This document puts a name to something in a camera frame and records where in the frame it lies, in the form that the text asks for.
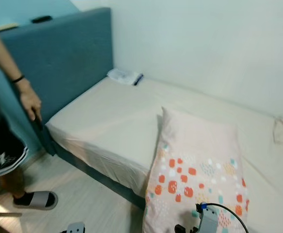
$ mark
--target black shorts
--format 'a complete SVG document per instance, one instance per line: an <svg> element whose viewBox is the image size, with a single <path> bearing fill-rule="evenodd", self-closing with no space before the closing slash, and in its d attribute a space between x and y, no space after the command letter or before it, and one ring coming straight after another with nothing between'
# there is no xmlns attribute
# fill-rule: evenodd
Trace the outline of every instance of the black shorts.
<svg viewBox="0 0 283 233"><path fill-rule="evenodd" d="M0 176L5 175L23 162L28 148L9 129L7 122L0 121Z"/></svg>

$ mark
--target black wristband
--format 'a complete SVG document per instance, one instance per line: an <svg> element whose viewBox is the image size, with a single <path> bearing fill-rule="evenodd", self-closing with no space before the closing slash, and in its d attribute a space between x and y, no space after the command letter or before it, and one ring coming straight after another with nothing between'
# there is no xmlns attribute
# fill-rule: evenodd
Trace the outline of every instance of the black wristband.
<svg viewBox="0 0 283 233"><path fill-rule="evenodd" d="M19 77L18 79L15 79L12 81L12 83L17 83L19 82L20 80L24 79L25 78L25 75L22 75L21 77Z"/></svg>

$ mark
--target black cable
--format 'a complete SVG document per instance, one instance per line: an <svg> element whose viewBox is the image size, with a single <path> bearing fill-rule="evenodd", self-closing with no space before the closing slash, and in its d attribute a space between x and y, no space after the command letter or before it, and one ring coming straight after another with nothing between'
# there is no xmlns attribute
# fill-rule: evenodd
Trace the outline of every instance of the black cable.
<svg viewBox="0 0 283 233"><path fill-rule="evenodd" d="M238 221L240 221L240 223L241 223L242 226L244 227L246 233L249 233L248 230L247 230L247 228L246 228L246 226L245 226L245 224L244 224L243 221L239 218L239 216L237 216L237 215L236 215L232 210L230 210L228 207L225 207L225 206L223 206L223 205L216 204L216 203L205 203L205 204L202 204L202 207L203 207L203 205L206 205L206 206L208 206L208 205L219 206L219 207L221 207L221 208L223 208L223 209L229 211L232 215L234 215L234 216L238 219Z"/></svg>

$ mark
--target pillow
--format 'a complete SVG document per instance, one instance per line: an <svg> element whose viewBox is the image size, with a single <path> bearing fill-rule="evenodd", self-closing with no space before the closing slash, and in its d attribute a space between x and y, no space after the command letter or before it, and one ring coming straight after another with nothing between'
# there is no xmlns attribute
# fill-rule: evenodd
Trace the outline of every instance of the pillow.
<svg viewBox="0 0 283 233"><path fill-rule="evenodd" d="M163 108L163 126L146 192L144 233L199 227L196 203L219 203L246 223L248 194L236 128ZM245 232L217 209L217 233Z"/></svg>

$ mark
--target mattress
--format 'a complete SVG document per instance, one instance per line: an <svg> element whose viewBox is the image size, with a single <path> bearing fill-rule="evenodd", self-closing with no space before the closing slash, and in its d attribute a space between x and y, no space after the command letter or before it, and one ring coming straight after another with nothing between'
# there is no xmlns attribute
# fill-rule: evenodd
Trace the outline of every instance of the mattress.
<svg viewBox="0 0 283 233"><path fill-rule="evenodd" d="M168 83L126 86L105 78L47 123L52 138L102 174L145 195L162 106L238 127L250 192L251 232L283 232L283 144L274 119Z"/></svg>

